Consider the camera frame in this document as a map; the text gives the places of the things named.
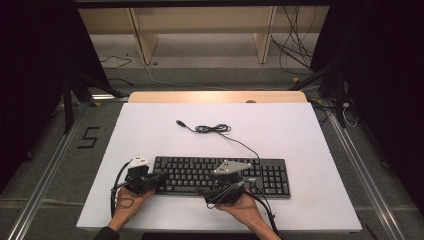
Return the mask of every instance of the white table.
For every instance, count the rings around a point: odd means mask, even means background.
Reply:
[[[292,197],[269,200],[280,231],[358,232],[361,225],[309,103],[124,104],[77,227],[98,229],[110,221],[110,189],[122,165],[141,154],[155,156],[255,157],[241,145],[194,128],[225,123],[229,137],[260,157],[284,158]],[[258,205],[267,219],[265,210]],[[153,196],[126,229],[144,232],[248,232],[204,199]]]

